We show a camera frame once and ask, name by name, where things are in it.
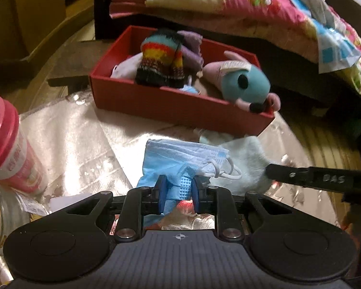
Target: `blue surgical mask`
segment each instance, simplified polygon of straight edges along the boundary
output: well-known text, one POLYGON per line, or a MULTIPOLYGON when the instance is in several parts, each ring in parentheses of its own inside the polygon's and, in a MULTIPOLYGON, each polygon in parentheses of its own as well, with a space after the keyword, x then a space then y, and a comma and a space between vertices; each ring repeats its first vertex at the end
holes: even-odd
POLYGON ((175 201, 190 200, 194 176, 242 177, 241 170, 234 165, 227 149, 186 141, 149 139, 144 153, 143 176, 137 187, 153 187, 159 175, 167 176, 167 200, 175 201), (226 171, 222 170, 225 162, 229 164, 226 171))

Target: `pink plush ear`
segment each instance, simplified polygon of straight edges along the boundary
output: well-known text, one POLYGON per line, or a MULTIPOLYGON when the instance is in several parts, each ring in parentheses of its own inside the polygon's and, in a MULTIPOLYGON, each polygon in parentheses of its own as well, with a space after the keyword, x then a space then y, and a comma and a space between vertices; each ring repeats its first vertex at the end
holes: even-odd
POLYGON ((231 59, 233 61, 242 61, 248 63, 249 61, 245 59, 244 57, 240 56, 238 53, 232 52, 232 51, 225 51, 223 53, 228 59, 231 59))
POLYGON ((241 110, 250 112, 250 103, 243 101, 241 98, 238 98, 237 101, 235 101, 235 105, 238 106, 241 110))
POLYGON ((212 83, 219 90, 222 91, 222 86, 220 85, 219 79, 219 69, 222 66, 223 62, 212 62, 207 64, 203 68, 203 78, 205 78, 208 82, 212 83))
POLYGON ((270 92, 268 96, 266 97, 269 104, 271 105, 271 108, 273 111, 279 111, 281 108, 281 100, 279 99, 278 95, 275 93, 270 92))

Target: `mask ear loop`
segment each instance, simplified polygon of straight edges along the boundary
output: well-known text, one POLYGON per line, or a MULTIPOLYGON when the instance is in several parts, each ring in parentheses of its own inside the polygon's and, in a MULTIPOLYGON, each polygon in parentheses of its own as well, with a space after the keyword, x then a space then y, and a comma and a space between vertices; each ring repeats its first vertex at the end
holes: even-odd
POLYGON ((203 173, 201 173, 201 176, 214 177, 214 178, 222 177, 222 178, 227 178, 227 179, 232 179, 232 180, 241 179, 242 178, 242 171, 234 164, 231 157, 227 157, 227 161, 229 162, 229 164, 231 166, 231 170, 230 170, 229 173, 226 173, 225 171, 221 171, 219 169, 219 166, 218 166, 217 162, 214 161, 213 159, 210 159, 207 162, 213 164, 213 166, 215 168, 215 174, 208 173, 208 172, 203 172, 203 173), (238 175, 232 175, 233 171, 236 171, 238 173, 238 175))

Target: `black button eye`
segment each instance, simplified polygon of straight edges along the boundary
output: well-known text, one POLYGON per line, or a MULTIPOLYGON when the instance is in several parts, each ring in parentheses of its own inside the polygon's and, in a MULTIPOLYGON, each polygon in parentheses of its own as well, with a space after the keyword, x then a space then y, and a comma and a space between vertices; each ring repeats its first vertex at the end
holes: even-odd
POLYGON ((250 103, 249 110, 250 112, 259 114, 265 110, 265 105, 261 103, 250 103))
POLYGON ((249 86, 249 81, 247 80, 247 77, 244 74, 239 75, 238 86, 242 89, 247 89, 247 87, 249 86))

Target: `pink cup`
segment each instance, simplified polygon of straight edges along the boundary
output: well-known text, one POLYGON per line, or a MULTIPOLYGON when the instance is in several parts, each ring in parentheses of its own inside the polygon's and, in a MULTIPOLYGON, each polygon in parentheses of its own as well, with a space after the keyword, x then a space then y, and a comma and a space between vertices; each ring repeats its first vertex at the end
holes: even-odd
POLYGON ((0 97, 0 183, 37 195, 47 186, 44 168, 19 129, 16 108, 0 97))

